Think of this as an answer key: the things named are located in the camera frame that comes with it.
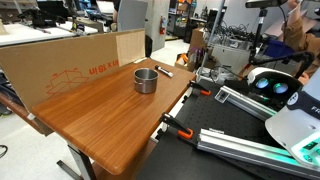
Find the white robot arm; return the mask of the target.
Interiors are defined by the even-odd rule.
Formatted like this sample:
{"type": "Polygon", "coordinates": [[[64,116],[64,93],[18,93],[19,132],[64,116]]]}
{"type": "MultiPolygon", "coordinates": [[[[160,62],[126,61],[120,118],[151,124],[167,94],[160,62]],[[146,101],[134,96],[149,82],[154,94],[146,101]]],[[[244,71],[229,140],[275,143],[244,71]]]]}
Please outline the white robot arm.
{"type": "Polygon", "coordinates": [[[320,168],[320,69],[265,121],[265,127],[299,163],[320,168]]]}

